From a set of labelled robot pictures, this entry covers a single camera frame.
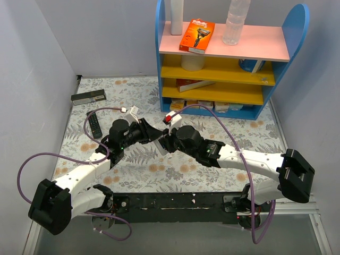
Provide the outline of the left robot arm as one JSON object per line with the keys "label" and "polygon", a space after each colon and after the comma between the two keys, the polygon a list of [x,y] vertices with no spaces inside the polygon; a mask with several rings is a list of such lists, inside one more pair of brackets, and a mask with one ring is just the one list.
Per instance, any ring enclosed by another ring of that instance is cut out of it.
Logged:
{"label": "left robot arm", "polygon": [[54,181],[41,181],[36,189],[28,216],[53,235],[61,233],[72,218],[87,211],[110,213],[114,209],[114,194],[101,184],[89,185],[109,171],[124,156],[124,149],[135,143],[150,143],[163,135],[145,119],[128,123],[115,120],[109,134],[85,165],[79,165]]}

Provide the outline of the white remote control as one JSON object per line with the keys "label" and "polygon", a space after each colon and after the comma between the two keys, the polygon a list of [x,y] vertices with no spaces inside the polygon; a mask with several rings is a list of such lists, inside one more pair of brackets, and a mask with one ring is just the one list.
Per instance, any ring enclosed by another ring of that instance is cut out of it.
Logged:
{"label": "white remote control", "polygon": [[162,156],[168,154],[168,151],[162,147],[158,139],[154,141],[154,144]]}

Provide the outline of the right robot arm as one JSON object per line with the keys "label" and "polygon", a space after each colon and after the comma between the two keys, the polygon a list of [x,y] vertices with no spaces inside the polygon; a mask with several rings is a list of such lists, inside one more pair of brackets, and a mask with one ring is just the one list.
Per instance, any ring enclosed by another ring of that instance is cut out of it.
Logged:
{"label": "right robot arm", "polygon": [[267,177],[241,196],[240,204],[246,211],[281,198],[309,202],[315,170],[297,150],[287,149],[284,154],[237,151],[223,142],[204,139],[189,125],[165,130],[155,144],[163,155],[180,151],[206,167],[241,169]]}

